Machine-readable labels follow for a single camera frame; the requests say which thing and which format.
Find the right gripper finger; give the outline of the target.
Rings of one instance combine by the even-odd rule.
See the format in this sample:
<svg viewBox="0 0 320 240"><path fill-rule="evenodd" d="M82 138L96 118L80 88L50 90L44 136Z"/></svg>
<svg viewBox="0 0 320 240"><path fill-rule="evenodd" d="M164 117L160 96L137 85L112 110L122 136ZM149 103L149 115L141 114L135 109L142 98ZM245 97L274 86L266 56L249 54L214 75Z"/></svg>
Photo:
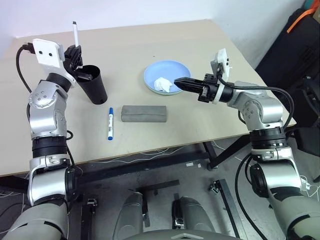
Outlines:
<svg viewBox="0 0 320 240"><path fill-rule="evenodd" d="M175 83L175 85L186 92L201 94L203 92L203 86L197 83Z"/></svg>
<svg viewBox="0 0 320 240"><path fill-rule="evenodd" d="M190 77L181 77L174 80L177 87L204 87L207 84L203 80L198 80Z"/></svg>

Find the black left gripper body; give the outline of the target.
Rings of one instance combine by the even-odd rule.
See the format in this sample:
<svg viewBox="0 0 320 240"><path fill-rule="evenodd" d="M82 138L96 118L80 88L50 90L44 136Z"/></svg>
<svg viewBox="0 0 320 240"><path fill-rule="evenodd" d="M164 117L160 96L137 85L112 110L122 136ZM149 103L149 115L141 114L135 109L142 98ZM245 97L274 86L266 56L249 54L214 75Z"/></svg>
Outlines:
<svg viewBox="0 0 320 240"><path fill-rule="evenodd" d="M64 69L72 75L74 78L83 78L85 75L83 73L77 72L78 66L74 66L74 64L70 64L65 59L65 52L64 52L64 62L63 62Z"/></svg>

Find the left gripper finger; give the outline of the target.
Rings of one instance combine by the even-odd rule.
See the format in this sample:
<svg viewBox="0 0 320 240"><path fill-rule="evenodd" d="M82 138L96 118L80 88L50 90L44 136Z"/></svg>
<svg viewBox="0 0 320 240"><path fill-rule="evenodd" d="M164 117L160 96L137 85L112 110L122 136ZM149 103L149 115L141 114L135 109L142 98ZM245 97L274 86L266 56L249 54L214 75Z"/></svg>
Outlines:
<svg viewBox="0 0 320 240"><path fill-rule="evenodd" d="M80 45L76 46L74 49L74 60L73 60L75 67L81 67L83 65L82 60L82 48Z"/></svg>
<svg viewBox="0 0 320 240"><path fill-rule="evenodd" d="M65 51L65 60L70 64L74 64L75 51L76 51L75 46L69 46Z"/></svg>

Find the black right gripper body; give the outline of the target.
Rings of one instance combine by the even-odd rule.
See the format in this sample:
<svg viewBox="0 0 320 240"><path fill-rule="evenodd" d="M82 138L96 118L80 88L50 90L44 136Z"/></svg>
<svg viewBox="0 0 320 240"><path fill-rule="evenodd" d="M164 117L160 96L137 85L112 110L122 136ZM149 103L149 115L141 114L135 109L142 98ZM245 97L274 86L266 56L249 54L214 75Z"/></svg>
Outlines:
<svg viewBox="0 0 320 240"><path fill-rule="evenodd" d="M206 73L204 79L200 82L202 90L199 93L198 101L212 102L218 92L218 79L213 75Z"/></svg>

